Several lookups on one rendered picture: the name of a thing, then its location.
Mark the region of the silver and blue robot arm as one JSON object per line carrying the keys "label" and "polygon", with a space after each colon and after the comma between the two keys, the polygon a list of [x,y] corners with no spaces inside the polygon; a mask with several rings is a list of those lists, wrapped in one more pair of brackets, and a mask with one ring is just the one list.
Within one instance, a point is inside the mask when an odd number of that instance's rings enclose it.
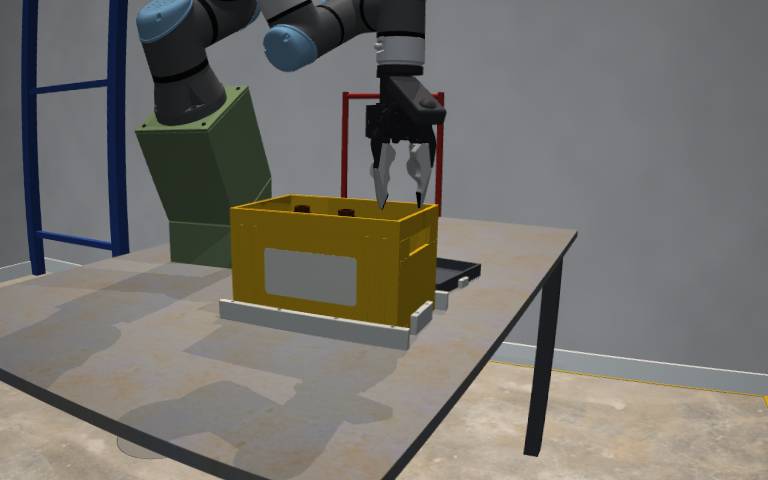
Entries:
{"label": "silver and blue robot arm", "polygon": [[[154,81],[157,121],[189,124],[225,104],[225,88],[205,48],[243,30],[260,12],[270,27],[265,55],[281,71],[294,72],[376,27],[378,64],[421,66],[426,1],[321,0],[314,6],[312,0],[153,0],[136,24]],[[444,123],[447,111],[416,77],[391,76],[387,91],[416,125]]]}

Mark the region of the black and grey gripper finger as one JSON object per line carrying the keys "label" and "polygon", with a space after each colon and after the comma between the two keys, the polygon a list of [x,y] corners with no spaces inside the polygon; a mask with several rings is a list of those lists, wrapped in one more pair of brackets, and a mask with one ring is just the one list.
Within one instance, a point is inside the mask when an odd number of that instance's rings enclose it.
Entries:
{"label": "black and grey gripper finger", "polygon": [[417,144],[409,144],[410,159],[407,161],[408,174],[417,182],[417,205],[422,208],[426,196],[431,171],[436,153],[436,138],[429,125],[426,135],[417,139]]}
{"label": "black and grey gripper finger", "polygon": [[396,151],[390,144],[390,136],[385,130],[384,121],[377,121],[376,130],[371,136],[371,150],[374,161],[370,166],[370,175],[374,178],[379,209],[383,210],[389,195],[387,191],[387,185],[390,181],[389,168],[396,155]]}

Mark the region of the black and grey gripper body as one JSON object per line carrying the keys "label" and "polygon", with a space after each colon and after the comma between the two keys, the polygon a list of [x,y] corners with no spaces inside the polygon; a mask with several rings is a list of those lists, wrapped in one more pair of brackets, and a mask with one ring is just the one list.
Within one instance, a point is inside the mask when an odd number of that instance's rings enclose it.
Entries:
{"label": "black and grey gripper body", "polygon": [[423,66],[406,64],[384,64],[377,66],[377,78],[380,78],[380,104],[376,103],[376,105],[380,106],[366,105],[365,137],[371,139],[372,132],[376,130],[377,121],[385,122],[385,130],[390,139],[392,139],[392,143],[395,144],[398,144],[400,140],[409,140],[410,143],[416,144],[417,139],[426,135],[429,125],[415,125],[387,91],[388,80],[391,76],[412,77],[420,75],[423,75]]}

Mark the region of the yellow crate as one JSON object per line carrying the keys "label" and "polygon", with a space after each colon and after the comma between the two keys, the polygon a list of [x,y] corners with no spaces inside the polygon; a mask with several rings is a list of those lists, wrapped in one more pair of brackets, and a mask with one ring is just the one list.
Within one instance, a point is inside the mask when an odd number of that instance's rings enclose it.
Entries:
{"label": "yellow crate", "polygon": [[438,216],[435,204],[386,201],[381,210],[377,200],[291,194],[260,201],[236,245],[233,301],[410,328],[424,303],[435,310]]}

